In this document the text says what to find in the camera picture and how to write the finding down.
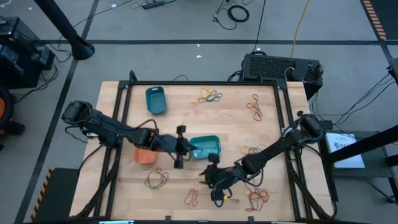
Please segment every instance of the teal plastic bowl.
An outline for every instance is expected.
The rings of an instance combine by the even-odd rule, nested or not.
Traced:
[[[221,143],[218,136],[191,138],[191,140],[189,140],[189,144],[197,147],[196,150],[191,152],[194,159],[206,159],[210,153],[221,153]]]
[[[166,97],[164,89],[161,86],[152,87],[145,91],[147,98],[147,109],[153,115],[162,114],[166,112]]]

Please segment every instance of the orange bowl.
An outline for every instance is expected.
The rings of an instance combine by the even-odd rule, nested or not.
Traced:
[[[134,150],[134,161],[138,164],[150,164],[156,161],[157,152],[136,148]]]

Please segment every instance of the white paper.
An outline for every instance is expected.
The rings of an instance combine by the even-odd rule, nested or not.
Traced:
[[[354,137],[353,134],[327,133],[326,142],[328,143],[329,151],[335,152],[350,144],[354,144],[356,142]],[[334,166],[336,168],[365,168],[361,155],[335,162]]]

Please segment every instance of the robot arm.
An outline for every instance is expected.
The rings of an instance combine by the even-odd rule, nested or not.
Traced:
[[[142,149],[152,151],[175,153],[175,168],[183,168],[183,158],[189,151],[195,149],[189,145],[188,140],[182,136],[185,126],[178,126],[178,137],[169,134],[159,134],[156,122],[153,119],[147,120],[139,126],[133,128],[121,122],[105,116],[102,112],[84,101],[70,102],[62,120],[80,128],[83,133],[91,132],[98,135],[100,143],[106,147],[117,147],[122,138],[126,138],[131,144]],[[142,126],[153,121],[155,128],[142,128]]]
[[[215,202],[217,207],[221,207],[226,197],[223,192],[224,190],[228,190],[230,196],[232,196],[230,187],[240,180],[254,186],[254,184],[249,181],[259,174],[262,175],[262,170],[266,166],[267,161],[284,151],[300,149],[307,144],[316,143],[321,140],[324,135],[325,132],[318,119],[314,115],[305,114],[285,129],[281,138],[267,149],[260,153],[249,154],[240,158],[234,162],[234,166],[232,167],[218,168],[217,163],[220,162],[218,155],[210,155],[209,161],[212,162],[212,164],[208,165],[206,170],[201,173],[201,175],[205,176],[205,181],[202,183],[207,184],[209,188],[213,189],[211,192],[211,199]],[[287,173],[302,191],[303,196],[308,199],[308,202],[313,207],[318,217],[321,219],[331,218],[331,216],[323,211],[314,197],[312,197],[311,193],[300,180],[291,162],[287,165]]]

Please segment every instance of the wooden table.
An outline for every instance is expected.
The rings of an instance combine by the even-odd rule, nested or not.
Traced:
[[[113,113],[117,86],[118,82],[103,82],[99,93],[96,109],[108,116]],[[209,86],[223,94],[221,101],[199,105],[195,105],[194,101],[203,86],[163,86],[168,110],[166,114],[158,116],[151,115],[146,108],[145,91],[149,87],[152,86],[133,86],[127,124],[137,126],[147,119],[154,118],[161,134],[175,134],[176,127],[180,124],[187,126],[184,136],[188,139],[215,134],[219,136],[222,148],[219,167],[232,166],[236,159],[242,157],[244,154],[240,150],[241,146],[269,146],[280,137],[274,91],[271,86]],[[288,87],[294,119],[297,119],[296,112],[299,110],[309,113],[302,83],[288,83]],[[246,103],[251,101],[253,93],[259,96],[259,106],[264,113],[262,121],[253,120],[253,110],[246,108]],[[285,125],[288,125],[282,92],[280,97]],[[119,120],[124,98],[125,93],[122,96]],[[85,156],[97,147],[98,140],[90,140]],[[78,213],[98,188],[104,152],[104,149],[98,151],[83,166],[70,215]],[[321,159],[314,152],[304,149],[302,161],[309,191],[331,215],[333,209]],[[245,208],[249,208],[249,200],[248,196],[243,194],[245,186],[242,182],[233,185],[233,197],[227,200],[222,208],[216,208],[210,200],[211,190],[206,185],[199,184],[203,177],[199,177],[198,174],[206,168],[207,160],[185,162],[182,170],[173,169],[173,164],[172,158],[166,153],[158,153],[154,164],[136,164],[134,146],[125,141],[111,218],[164,220],[166,215],[171,215],[173,220],[247,220],[248,216],[254,216],[257,221],[294,220],[283,154],[270,160],[264,169],[261,187],[269,189],[272,193],[260,212],[245,211]],[[161,189],[152,190],[144,185],[144,180],[156,167],[167,171],[170,179]],[[196,207],[184,204],[190,189],[199,191]],[[298,188],[297,191],[301,216],[304,217],[302,195]],[[104,193],[101,215],[104,214],[107,199],[108,191]]]

